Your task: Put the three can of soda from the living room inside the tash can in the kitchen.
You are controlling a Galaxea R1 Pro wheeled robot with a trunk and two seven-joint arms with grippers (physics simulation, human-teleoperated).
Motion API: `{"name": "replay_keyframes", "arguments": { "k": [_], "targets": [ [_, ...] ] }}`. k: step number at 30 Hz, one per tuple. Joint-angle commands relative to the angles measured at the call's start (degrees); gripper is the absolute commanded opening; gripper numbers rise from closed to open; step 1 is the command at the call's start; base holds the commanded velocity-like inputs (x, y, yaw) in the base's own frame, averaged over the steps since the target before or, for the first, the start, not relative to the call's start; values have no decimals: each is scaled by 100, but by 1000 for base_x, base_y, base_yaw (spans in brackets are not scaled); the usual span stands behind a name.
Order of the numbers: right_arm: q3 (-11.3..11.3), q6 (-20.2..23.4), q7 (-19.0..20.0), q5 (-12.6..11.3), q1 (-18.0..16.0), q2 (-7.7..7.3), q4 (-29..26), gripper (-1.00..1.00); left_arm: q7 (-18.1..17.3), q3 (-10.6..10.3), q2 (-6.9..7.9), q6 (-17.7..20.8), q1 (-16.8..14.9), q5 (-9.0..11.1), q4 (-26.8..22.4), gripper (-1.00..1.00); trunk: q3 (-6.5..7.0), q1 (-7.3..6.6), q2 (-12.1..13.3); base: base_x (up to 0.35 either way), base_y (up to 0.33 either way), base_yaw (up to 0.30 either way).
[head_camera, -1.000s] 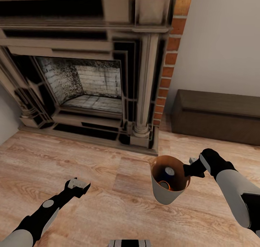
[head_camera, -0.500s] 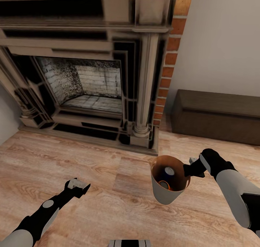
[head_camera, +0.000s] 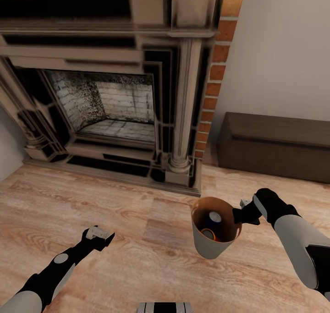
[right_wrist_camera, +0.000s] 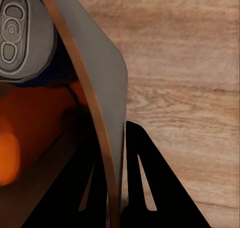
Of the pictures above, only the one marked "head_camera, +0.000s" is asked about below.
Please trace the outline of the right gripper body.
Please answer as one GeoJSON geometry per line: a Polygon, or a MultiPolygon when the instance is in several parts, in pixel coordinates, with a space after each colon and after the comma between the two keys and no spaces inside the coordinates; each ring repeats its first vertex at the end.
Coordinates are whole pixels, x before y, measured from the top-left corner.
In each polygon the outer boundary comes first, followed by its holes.
{"type": "Polygon", "coordinates": [[[260,224],[259,217],[256,217],[252,213],[250,213],[247,205],[243,209],[233,208],[232,213],[235,222],[242,222],[254,225],[260,224]]]}

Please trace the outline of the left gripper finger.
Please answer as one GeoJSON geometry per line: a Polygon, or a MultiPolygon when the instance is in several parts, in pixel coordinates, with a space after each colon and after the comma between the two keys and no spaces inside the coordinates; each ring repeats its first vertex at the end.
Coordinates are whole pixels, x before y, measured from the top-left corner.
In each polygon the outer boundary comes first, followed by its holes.
{"type": "Polygon", "coordinates": [[[115,237],[115,233],[113,233],[111,236],[106,238],[105,243],[104,243],[104,247],[108,247],[110,242],[113,240],[114,237],[115,237]]]}

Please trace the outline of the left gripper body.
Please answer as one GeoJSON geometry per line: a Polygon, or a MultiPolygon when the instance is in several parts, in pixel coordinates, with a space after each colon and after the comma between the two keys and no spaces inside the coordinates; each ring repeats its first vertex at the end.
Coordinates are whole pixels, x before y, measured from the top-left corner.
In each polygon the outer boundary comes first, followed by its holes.
{"type": "MultiPolygon", "coordinates": [[[[92,251],[92,250],[97,250],[99,252],[101,252],[105,247],[105,238],[100,238],[98,236],[93,237],[92,239],[87,239],[86,235],[87,235],[88,230],[85,230],[82,234],[82,240],[78,243],[80,245],[82,245],[85,248],[86,251],[86,256],[92,251]]],[[[84,257],[84,258],[85,258],[84,257]]]]}

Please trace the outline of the trash can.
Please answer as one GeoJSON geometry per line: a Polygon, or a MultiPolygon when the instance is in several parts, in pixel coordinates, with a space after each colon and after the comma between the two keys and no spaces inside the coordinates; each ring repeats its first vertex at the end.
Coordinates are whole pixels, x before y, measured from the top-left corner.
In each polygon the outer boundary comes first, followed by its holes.
{"type": "Polygon", "coordinates": [[[242,232],[242,222],[236,222],[232,213],[233,206],[216,197],[200,198],[192,207],[191,218],[195,247],[206,259],[215,259],[225,251],[242,232]],[[209,213],[215,211],[222,217],[220,228],[216,234],[222,242],[214,242],[200,233],[204,228],[209,213]]]}

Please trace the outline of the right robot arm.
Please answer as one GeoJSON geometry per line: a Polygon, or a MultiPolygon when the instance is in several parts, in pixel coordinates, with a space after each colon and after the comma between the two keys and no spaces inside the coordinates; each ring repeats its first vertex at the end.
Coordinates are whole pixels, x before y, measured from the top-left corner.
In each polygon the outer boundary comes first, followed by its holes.
{"type": "Polygon", "coordinates": [[[240,206],[242,209],[232,209],[235,222],[259,225],[263,215],[281,240],[301,282],[330,302],[330,238],[272,190],[258,190],[253,201],[241,199],[240,206]]]}

